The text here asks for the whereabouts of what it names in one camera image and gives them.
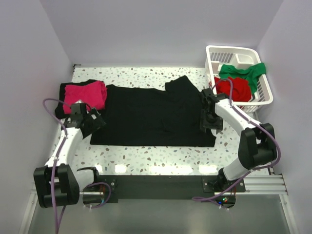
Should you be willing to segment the black t shirt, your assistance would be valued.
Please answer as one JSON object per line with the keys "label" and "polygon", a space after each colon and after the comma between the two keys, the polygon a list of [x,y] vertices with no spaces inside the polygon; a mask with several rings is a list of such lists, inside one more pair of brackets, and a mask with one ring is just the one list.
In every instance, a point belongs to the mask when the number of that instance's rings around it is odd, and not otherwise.
{"label": "black t shirt", "polygon": [[[64,102],[65,86],[66,85],[73,84],[73,85],[83,86],[83,85],[89,84],[89,83],[94,82],[94,81],[97,81],[97,80],[89,79],[87,81],[83,81],[83,82],[79,82],[79,83],[62,83],[60,85],[60,88],[59,88],[59,100],[61,101],[61,103],[59,103],[57,105],[56,109],[55,109],[56,117],[59,118],[59,119],[64,119],[64,118],[68,117],[71,114],[71,108],[70,108],[71,105],[68,105],[67,103]],[[87,110],[88,111],[91,110],[91,107],[90,107],[89,104],[87,104]],[[103,114],[105,112],[105,109],[98,110],[98,112]]]}
{"label": "black t shirt", "polygon": [[214,147],[215,136],[200,130],[200,91],[187,76],[165,89],[108,85],[106,125],[91,136],[91,145]]}

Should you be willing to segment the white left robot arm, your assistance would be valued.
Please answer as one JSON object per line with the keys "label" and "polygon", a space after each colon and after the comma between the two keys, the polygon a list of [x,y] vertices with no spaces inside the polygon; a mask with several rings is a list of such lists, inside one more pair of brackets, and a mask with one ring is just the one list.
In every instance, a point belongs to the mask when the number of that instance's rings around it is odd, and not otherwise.
{"label": "white left robot arm", "polygon": [[96,191],[101,186],[96,167],[72,170],[78,146],[106,125],[96,108],[88,111],[87,107],[85,103],[71,106],[71,114],[61,126],[54,153],[43,167],[34,170],[35,187],[42,208],[77,204],[80,191],[85,187],[89,191]]}

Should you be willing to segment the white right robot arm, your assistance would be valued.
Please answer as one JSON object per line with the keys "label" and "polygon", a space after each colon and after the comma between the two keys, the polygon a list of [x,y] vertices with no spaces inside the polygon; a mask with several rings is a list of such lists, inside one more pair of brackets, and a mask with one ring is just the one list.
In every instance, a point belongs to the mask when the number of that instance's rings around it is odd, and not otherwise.
{"label": "white right robot arm", "polygon": [[219,170],[215,188],[229,191],[234,182],[245,173],[277,159],[277,146],[274,128],[271,124],[262,124],[249,117],[232,104],[226,94],[215,95],[211,89],[200,93],[203,105],[200,117],[200,130],[223,130],[226,121],[240,137],[237,158],[228,166]]}

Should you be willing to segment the folded pink t shirt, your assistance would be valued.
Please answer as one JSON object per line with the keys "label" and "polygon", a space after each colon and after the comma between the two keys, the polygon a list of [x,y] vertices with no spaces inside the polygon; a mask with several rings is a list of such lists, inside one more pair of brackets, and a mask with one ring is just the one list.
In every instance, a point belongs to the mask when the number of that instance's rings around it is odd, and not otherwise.
{"label": "folded pink t shirt", "polygon": [[107,87],[102,81],[94,81],[89,84],[79,86],[68,84],[65,86],[64,102],[72,105],[81,100],[97,110],[105,109],[107,99]]}

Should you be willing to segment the folded black t shirt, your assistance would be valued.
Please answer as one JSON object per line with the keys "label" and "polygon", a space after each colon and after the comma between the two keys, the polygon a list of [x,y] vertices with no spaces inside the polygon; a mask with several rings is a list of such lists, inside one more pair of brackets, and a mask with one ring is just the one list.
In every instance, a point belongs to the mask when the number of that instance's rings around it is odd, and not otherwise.
{"label": "folded black t shirt", "polygon": [[[66,85],[73,84],[73,85],[83,86],[83,85],[89,84],[89,83],[94,82],[94,81],[97,81],[97,80],[89,79],[87,81],[83,81],[83,82],[79,82],[79,83],[62,83],[60,85],[60,88],[59,88],[59,100],[61,101],[61,103],[59,103],[57,105],[56,109],[55,109],[56,117],[59,118],[59,119],[64,119],[64,118],[68,117],[71,114],[71,108],[70,108],[71,105],[68,105],[67,103],[64,102],[65,86]],[[87,104],[87,110],[88,111],[91,110],[91,107],[90,107],[89,104]],[[105,109],[98,110],[98,112],[103,114],[105,112]]]}

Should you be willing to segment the red t shirt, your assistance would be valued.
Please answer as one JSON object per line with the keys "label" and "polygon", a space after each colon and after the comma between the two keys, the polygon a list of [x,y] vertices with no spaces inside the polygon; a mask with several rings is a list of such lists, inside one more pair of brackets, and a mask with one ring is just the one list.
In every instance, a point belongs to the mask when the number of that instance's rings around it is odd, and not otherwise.
{"label": "red t shirt", "polygon": [[[228,77],[228,79],[233,83],[232,101],[248,102],[252,98],[251,89],[246,80],[232,77]],[[214,77],[214,81],[217,83],[216,91],[218,94],[225,93],[230,95],[231,85],[228,80],[223,79],[223,81],[221,81],[220,78]]]}

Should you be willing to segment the green t shirt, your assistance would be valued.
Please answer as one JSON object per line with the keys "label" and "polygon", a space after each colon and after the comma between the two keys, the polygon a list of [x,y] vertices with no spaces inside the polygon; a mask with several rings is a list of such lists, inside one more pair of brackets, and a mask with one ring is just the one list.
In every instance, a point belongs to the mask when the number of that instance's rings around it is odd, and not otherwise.
{"label": "green t shirt", "polygon": [[259,78],[265,74],[266,74],[265,64],[258,63],[256,65],[250,66],[247,69],[237,69],[233,65],[223,64],[218,75],[221,79],[232,77],[246,80],[250,87],[251,93],[254,94],[257,91],[257,84]]}

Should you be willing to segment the white plastic laundry basket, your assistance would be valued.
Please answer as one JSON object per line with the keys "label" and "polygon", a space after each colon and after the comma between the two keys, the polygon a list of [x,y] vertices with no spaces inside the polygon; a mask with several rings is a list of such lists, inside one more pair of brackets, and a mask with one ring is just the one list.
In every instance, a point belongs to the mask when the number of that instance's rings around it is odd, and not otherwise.
{"label": "white plastic laundry basket", "polygon": [[[206,55],[205,73],[210,88],[215,85],[215,77],[219,76],[223,65],[232,65],[236,69],[246,70],[261,62],[256,50],[244,47],[208,45]],[[272,101],[273,95],[267,77],[263,74],[257,81],[256,91],[252,94],[251,99],[248,102],[236,102],[235,104],[243,111],[252,113]]]}

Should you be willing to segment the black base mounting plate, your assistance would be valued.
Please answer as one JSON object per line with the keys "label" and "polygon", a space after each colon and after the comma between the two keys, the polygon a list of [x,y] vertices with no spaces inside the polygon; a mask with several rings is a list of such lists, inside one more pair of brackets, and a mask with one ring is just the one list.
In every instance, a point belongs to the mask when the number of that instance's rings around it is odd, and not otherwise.
{"label": "black base mounting plate", "polygon": [[100,175],[82,190],[84,202],[117,203],[121,199],[164,199],[234,205],[235,193],[245,192],[242,179],[222,175]]}

